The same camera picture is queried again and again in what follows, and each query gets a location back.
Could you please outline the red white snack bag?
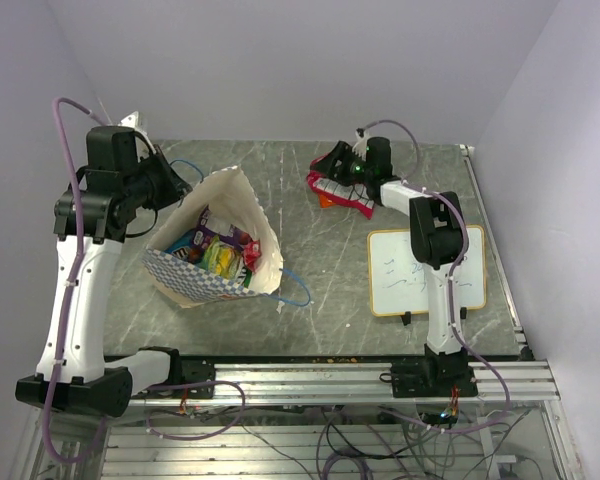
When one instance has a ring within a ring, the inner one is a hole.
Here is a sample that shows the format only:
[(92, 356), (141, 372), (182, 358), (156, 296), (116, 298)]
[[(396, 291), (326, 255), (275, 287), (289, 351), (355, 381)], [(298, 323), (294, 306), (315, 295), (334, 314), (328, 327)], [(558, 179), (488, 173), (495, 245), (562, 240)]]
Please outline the red white snack bag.
[(306, 181), (313, 193), (318, 196), (325, 195), (335, 203), (335, 206), (352, 208), (365, 218), (372, 218), (375, 203), (367, 196), (363, 184), (343, 186), (314, 171), (308, 173)]

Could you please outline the orange snack packet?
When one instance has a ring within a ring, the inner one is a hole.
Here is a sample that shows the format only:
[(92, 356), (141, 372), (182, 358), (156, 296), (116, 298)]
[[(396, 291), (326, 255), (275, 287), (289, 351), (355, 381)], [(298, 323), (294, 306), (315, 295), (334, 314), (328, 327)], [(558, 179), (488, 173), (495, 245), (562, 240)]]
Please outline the orange snack packet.
[(330, 208), (330, 207), (335, 206), (335, 203), (332, 200), (330, 200), (328, 197), (326, 197), (325, 195), (320, 194), (318, 196), (318, 199), (319, 199), (321, 208)]

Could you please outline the purple snack packet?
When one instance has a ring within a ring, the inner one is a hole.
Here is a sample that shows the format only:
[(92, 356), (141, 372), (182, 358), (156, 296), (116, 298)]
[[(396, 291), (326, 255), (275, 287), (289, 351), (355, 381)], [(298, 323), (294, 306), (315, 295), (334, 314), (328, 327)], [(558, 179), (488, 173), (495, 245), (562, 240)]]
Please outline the purple snack packet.
[(194, 227), (192, 245), (206, 250), (215, 237), (239, 251), (242, 251), (252, 242), (252, 237), (247, 232), (214, 214), (206, 206), (200, 213), (198, 222)]

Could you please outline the green yellow candy bag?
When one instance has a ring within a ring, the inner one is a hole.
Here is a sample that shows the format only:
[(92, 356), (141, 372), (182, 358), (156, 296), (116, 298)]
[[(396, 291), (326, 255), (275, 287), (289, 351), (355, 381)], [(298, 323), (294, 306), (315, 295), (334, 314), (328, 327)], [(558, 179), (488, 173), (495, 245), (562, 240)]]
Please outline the green yellow candy bag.
[(252, 272), (244, 264), (242, 253), (221, 242), (218, 237), (215, 237), (205, 250), (200, 267), (244, 287), (249, 286), (252, 277)]

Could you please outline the blue checkered paper bag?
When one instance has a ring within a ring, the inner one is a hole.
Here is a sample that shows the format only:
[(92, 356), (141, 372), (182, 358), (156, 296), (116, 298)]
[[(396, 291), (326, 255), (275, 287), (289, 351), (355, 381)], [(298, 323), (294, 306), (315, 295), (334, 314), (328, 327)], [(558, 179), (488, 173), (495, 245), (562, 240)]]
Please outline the blue checkered paper bag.
[(306, 307), (306, 284), (284, 267), (276, 233), (238, 165), (209, 174), (148, 242), (143, 265), (182, 308), (265, 297)]

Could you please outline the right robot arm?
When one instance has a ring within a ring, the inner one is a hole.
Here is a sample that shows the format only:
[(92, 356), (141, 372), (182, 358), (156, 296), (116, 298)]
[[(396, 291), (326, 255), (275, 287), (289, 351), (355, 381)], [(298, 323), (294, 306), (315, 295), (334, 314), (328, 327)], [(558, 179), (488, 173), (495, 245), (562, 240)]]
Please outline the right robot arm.
[(338, 142), (311, 162), (307, 182), (336, 204), (370, 202), (409, 220), (409, 249), (423, 267), (428, 297), (427, 339), (423, 356), (392, 366), (381, 381), (397, 398), (475, 396), (472, 355), (461, 332), (466, 309), (454, 278), (469, 248), (457, 194), (416, 187), (396, 176), (385, 137), (362, 138), (355, 145)]

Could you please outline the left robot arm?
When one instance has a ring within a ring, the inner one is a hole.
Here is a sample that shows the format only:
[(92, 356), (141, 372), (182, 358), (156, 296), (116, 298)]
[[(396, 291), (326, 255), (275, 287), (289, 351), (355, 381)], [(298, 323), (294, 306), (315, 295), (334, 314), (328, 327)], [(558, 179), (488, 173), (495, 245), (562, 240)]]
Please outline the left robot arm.
[(96, 126), (86, 135), (87, 163), (71, 169), (54, 206), (57, 284), (46, 345), (33, 375), (17, 381), (16, 399), (46, 411), (119, 417), (131, 398), (183, 387), (179, 352), (143, 347), (108, 362), (104, 323), (113, 273), (138, 210), (172, 206), (191, 186), (139, 130)]

